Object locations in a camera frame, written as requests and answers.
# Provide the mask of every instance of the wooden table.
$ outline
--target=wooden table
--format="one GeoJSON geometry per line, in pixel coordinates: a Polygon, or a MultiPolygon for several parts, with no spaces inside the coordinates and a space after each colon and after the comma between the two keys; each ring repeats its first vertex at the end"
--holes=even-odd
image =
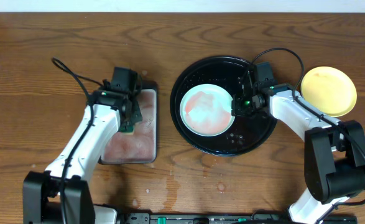
{"type": "MultiPolygon", "coordinates": [[[[285,124],[250,153],[217,157],[189,145],[169,111],[173,84],[191,63],[210,55],[252,59],[271,47],[296,51],[308,69],[344,71],[358,102],[342,119],[365,130],[365,14],[0,13],[0,223],[22,221],[24,177],[59,155],[83,114],[83,93],[52,65],[53,56],[96,80],[111,78],[114,66],[147,71],[160,87],[156,161],[98,165],[90,183],[95,203],[186,213],[287,208],[306,186],[303,142],[285,124]]],[[[291,55],[272,52],[261,61],[281,83],[297,81],[291,55]]],[[[339,212],[365,223],[365,206],[339,212]]]]}

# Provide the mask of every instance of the yellow plate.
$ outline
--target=yellow plate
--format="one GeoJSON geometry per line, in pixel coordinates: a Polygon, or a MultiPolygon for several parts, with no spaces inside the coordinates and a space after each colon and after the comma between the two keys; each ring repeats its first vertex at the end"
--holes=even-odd
{"type": "Polygon", "coordinates": [[[342,116],[356,103],[356,89],[352,80],[332,67],[310,70],[301,82],[302,96],[330,116],[342,116]]]}

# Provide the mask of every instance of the black plate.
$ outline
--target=black plate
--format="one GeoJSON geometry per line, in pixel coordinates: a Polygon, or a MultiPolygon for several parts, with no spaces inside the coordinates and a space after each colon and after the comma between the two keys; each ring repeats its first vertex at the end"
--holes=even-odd
{"type": "Polygon", "coordinates": [[[255,149],[270,136],[277,120],[265,112],[256,113],[250,117],[237,116],[227,131],[212,137],[191,132],[180,116],[181,100],[194,86],[218,85],[231,96],[241,91],[238,77],[243,75],[247,65],[246,60],[237,57],[209,57],[189,66],[178,77],[170,97],[171,117],[178,132],[192,146],[217,156],[237,156],[255,149]]]}

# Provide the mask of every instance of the wooden surface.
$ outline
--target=wooden surface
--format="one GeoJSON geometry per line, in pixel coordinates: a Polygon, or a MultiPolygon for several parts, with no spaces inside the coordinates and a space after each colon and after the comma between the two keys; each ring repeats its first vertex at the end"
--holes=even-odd
{"type": "MultiPolygon", "coordinates": [[[[173,83],[191,63],[210,55],[249,60],[271,47],[296,51],[308,69],[344,71],[358,102],[342,119],[356,119],[365,130],[365,14],[0,13],[0,223],[22,221],[24,177],[59,155],[83,115],[84,95],[52,65],[53,56],[97,80],[111,78],[117,65],[147,71],[145,78],[159,84],[156,161],[98,165],[90,183],[95,203],[187,213],[287,208],[305,183],[303,142],[285,124],[248,154],[216,157],[189,145],[169,111],[173,83]]],[[[297,81],[291,55],[272,52],[260,61],[271,62],[280,82],[297,81]]],[[[365,223],[365,206],[339,212],[365,223]]]]}

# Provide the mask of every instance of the white plate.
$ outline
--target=white plate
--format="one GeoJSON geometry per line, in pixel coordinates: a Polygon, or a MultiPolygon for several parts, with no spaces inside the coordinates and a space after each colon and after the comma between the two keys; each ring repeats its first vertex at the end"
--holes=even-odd
{"type": "Polygon", "coordinates": [[[217,85],[202,84],[183,96],[180,116],[191,132],[206,137],[217,136],[233,124],[231,104],[232,96],[226,90],[217,85]]]}

